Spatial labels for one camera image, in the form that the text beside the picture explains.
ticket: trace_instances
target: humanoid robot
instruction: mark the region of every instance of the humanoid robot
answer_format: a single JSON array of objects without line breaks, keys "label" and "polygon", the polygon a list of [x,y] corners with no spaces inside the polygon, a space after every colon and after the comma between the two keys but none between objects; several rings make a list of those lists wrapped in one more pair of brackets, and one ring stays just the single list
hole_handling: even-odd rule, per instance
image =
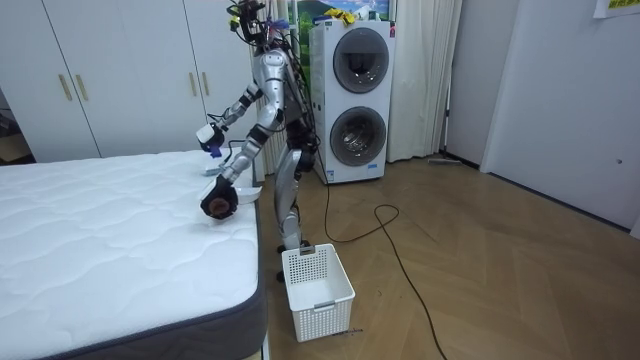
[{"label": "humanoid robot", "polygon": [[308,86],[291,44],[279,31],[281,23],[258,20],[258,11],[265,7],[256,0],[242,0],[227,8],[233,16],[231,30],[241,27],[244,40],[256,47],[252,60],[253,82],[231,107],[197,132],[205,151],[217,152],[224,142],[224,133],[247,108],[261,97],[265,105],[258,122],[249,131],[242,150],[216,178],[215,187],[200,204],[208,216],[225,219],[236,211],[238,196],[233,188],[240,173],[247,170],[263,146],[284,122],[287,143],[280,159],[275,182],[275,211],[283,245],[279,251],[308,246],[300,232],[300,214],[296,204],[298,181],[302,173],[313,169],[318,137],[315,134],[313,112],[308,103]]}]

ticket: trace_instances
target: wardrobe handle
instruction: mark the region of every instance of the wardrobe handle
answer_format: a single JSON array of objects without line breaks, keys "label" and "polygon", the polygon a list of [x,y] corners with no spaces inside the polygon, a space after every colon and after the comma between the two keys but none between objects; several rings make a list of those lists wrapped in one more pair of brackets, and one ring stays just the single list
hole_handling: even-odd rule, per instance
[{"label": "wardrobe handle", "polygon": [[196,82],[193,80],[193,73],[189,73],[189,80],[191,80],[191,92],[193,93],[193,96],[198,96],[198,93],[196,92]]},{"label": "wardrobe handle", "polygon": [[209,96],[209,83],[207,82],[207,73],[202,72],[202,82],[204,82],[204,93]]},{"label": "wardrobe handle", "polygon": [[64,79],[64,75],[58,74],[58,78],[60,79],[60,84],[62,84],[62,90],[64,90],[64,94],[67,96],[67,100],[72,101],[71,91],[69,91],[69,87],[67,86],[67,80]]},{"label": "wardrobe handle", "polygon": [[82,78],[80,75],[76,75],[76,80],[78,81],[78,86],[80,87],[80,92],[82,93],[82,98],[84,101],[89,101],[89,97],[87,96],[87,90],[84,88],[84,82],[82,82]]}]

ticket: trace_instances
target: plastic basket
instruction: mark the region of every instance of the plastic basket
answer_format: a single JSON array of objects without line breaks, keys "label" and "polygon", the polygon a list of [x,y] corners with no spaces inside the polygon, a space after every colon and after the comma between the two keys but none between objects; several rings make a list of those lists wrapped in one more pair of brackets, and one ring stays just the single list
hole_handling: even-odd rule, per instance
[{"label": "plastic basket", "polygon": [[356,293],[333,245],[284,251],[282,269],[298,342],[349,329]]}]

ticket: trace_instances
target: round door window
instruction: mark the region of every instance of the round door window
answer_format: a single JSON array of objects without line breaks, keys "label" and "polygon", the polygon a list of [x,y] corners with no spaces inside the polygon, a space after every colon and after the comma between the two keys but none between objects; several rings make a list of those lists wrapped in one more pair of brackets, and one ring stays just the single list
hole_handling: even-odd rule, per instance
[{"label": "round door window", "polygon": [[367,107],[351,108],[331,128],[331,150],[349,166],[370,163],[380,154],[387,140],[387,128],[380,114]]},{"label": "round door window", "polygon": [[364,94],[375,89],[387,74],[389,49],[377,32],[358,28],[346,33],[333,54],[333,71],[346,90]]}]

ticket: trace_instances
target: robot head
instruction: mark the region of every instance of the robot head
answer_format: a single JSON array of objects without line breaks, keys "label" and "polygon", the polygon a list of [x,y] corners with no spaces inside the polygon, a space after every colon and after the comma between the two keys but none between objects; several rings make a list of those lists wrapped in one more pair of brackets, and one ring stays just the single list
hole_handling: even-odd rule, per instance
[{"label": "robot head", "polygon": [[227,8],[227,12],[233,16],[231,19],[231,31],[238,31],[238,26],[242,29],[244,39],[254,46],[265,46],[269,44],[269,29],[264,22],[258,19],[258,11],[265,8],[265,4],[257,0],[240,0]]}]

